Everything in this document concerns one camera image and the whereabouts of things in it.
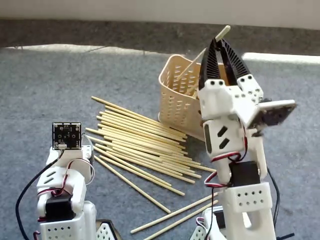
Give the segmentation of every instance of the wall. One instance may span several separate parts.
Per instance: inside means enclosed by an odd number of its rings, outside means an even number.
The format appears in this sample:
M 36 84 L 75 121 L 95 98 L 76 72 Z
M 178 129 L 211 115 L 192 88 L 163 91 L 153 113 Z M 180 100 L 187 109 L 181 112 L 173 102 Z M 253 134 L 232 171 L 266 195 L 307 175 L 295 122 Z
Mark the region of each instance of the wall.
M 1 18 L 320 29 L 319 0 L 0 0 Z

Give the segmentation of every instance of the beige basket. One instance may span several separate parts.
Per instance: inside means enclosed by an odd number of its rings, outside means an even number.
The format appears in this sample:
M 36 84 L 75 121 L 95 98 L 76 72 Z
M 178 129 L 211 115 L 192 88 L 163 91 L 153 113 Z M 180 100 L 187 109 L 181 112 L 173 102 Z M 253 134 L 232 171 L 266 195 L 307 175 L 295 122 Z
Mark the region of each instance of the beige basket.
M 200 64 L 193 64 L 178 80 L 178 76 L 192 61 L 172 55 L 159 75 L 161 84 L 159 122 L 204 141 L 199 99 L 192 97 L 196 90 L 185 95 L 188 88 L 198 82 Z M 223 65 L 219 65 L 222 79 L 226 81 Z

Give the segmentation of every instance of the black wire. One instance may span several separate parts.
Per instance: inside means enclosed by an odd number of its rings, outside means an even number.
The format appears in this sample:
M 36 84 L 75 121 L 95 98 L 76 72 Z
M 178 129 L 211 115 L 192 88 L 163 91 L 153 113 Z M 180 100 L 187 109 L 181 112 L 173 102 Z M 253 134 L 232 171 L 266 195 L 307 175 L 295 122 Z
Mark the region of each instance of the black wire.
M 275 202 L 275 208 L 274 208 L 274 214 L 273 214 L 273 225 L 274 225 L 274 227 L 276 227 L 277 218 L 278 218 L 278 214 L 279 214 L 279 206 L 280 206 L 280 191 L 279 191 L 278 185 L 276 183 L 276 180 L 272 176 L 270 169 L 268 167 L 267 167 L 267 171 L 268 171 L 268 174 L 271 178 L 272 184 L 273 184 L 275 192 L 276 192 L 276 202 Z
M 209 227 L 209 230 L 208 232 L 206 233 L 205 237 L 204 237 L 204 240 L 207 240 L 209 234 L 210 234 L 210 231 L 211 231 L 211 228 L 212 228 L 212 222 L 214 220 L 214 188 L 212 187 L 211 189 L 211 223 L 210 223 L 210 227 Z
M 41 176 L 41 174 L 43 174 L 46 170 L 51 168 L 62 157 L 64 152 L 65 152 L 64 150 L 61 151 L 61 155 L 56 160 L 54 160 L 53 162 L 49 163 L 37 175 L 35 175 L 34 178 L 32 178 L 32 180 L 24 187 L 24 189 L 20 193 L 20 196 L 19 196 L 18 200 L 16 201 L 16 204 L 15 204 L 15 216 L 16 216 L 16 220 L 17 220 L 18 225 L 19 225 L 20 232 L 21 232 L 21 234 L 22 234 L 22 236 L 23 236 L 23 238 L 25 240 L 29 240 L 29 238 L 28 238 L 28 236 L 27 236 L 27 234 L 25 232 L 25 229 L 23 227 L 23 224 L 22 224 L 22 221 L 21 221 L 21 218 L 20 218 L 20 213 L 19 213 L 20 202 L 21 202 L 22 198 L 24 197 L 25 193 L 27 192 L 27 190 L 34 183 L 34 181 L 37 180 L 37 178 L 39 178 Z

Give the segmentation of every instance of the cable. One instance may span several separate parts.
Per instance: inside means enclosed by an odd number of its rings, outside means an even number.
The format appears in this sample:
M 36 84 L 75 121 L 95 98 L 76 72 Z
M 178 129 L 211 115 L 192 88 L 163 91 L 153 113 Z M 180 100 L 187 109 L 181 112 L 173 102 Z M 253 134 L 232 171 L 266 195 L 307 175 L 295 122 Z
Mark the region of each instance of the cable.
M 205 227 L 205 225 L 202 224 L 204 221 L 205 221 L 205 219 L 203 217 L 200 217 L 200 216 L 195 219 L 196 224 L 198 226 L 202 227 L 205 230 L 205 232 L 207 232 L 208 229 Z
M 279 214 L 279 206 L 280 206 L 280 191 L 278 188 L 278 185 L 276 183 L 276 180 L 272 176 L 270 169 L 267 167 L 267 172 L 271 178 L 272 184 L 274 186 L 275 192 L 276 192 L 276 202 L 275 202 L 275 208 L 274 208 L 274 214 L 273 214 L 273 225 L 276 227 L 277 224 L 277 219 L 278 219 L 278 214 Z
M 40 235 L 40 232 L 34 231 L 34 232 L 33 232 L 33 239 L 34 239 L 34 240 L 38 240 L 38 236 L 37 236 L 37 235 Z
M 212 228 L 212 222 L 214 220 L 214 188 L 211 189 L 211 223 L 210 223 L 210 227 L 204 237 L 204 240 L 208 240 L 208 236 L 210 234 L 211 228 Z
M 19 229 L 21 231 L 21 234 L 23 236 L 23 238 L 25 240 L 29 240 L 26 232 L 25 232 L 25 229 L 23 227 L 23 224 L 22 224 L 22 221 L 21 221 L 21 218 L 20 218 L 20 213 L 19 213 L 19 205 L 20 205 L 20 202 L 22 200 L 22 198 L 24 197 L 24 195 L 26 194 L 27 190 L 30 188 L 30 186 L 34 183 L 35 180 L 37 180 L 41 174 L 43 174 L 46 170 L 48 170 L 49 168 L 51 168 L 61 157 L 62 155 L 64 154 L 64 150 L 61 151 L 61 155 L 56 159 L 54 160 L 53 162 L 49 163 L 47 166 L 45 166 L 37 175 L 34 176 L 34 178 L 32 178 L 32 180 L 24 187 L 24 189 L 22 190 L 22 192 L 20 193 L 20 196 L 18 197 L 17 201 L 16 201 L 16 204 L 15 204 L 15 216 L 16 216 L 16 220 L 18 222 L 18 225 L 19 225 Z
M 215 176 L 217 176 L 218 172 L 214 171 L 211 173 L 205 180 L 204 180 L 204 185 L 208 188 L 224 188 L 227 186 L 227 184 L 222 184 L 222 183 L 213 183 L 210 182 L 211 179 L 213 179 Z
M 213 162 L 216 162 L 216 161 L 219 161 L 221 159 L 225 159 L 225 158 L 228 158 L 230 161 L 232 162 L 241 162 L 245 156 L 247 155 L 247 152 L 248 152 L 248 138 L 246 136 L 246 129 L 245 127 L 243 126 L 243 144 L 244 144 L 244 154 L 241 155 L 240 152 L 238 151 L 232 151 L 232 152 L 228 152 L 228 153 L 224 153 L 224 154 L 220 154 L 218 156 L 215 156 L 212 160 L 211 160 L 211 163 Z

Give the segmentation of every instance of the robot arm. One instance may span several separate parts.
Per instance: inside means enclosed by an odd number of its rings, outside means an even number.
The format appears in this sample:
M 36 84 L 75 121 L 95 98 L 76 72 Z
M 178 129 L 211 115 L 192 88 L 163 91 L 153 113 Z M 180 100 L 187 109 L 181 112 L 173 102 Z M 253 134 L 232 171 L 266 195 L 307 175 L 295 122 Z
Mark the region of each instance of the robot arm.
M 226 81 L 220 77 L 217 52 Z M 265 101 L 254 76 L 224 39 L 213 39 L 204 53 L 198 98 L 206 150 L 216 163 L 220 183 L 226 186 L 219 195 L 225 233 L 217 234 L 217 229 L 222 230 L 217 219 L 209 230 L 210 239 L 275 240 L 270 186 L 261 182 L 267 175 L 262 130 L 281 124 L 296 107 L 295 101 Z M 247 153 L 250 161 L 242 161 Z M 208 212 L 203 218 L 209 226 Z

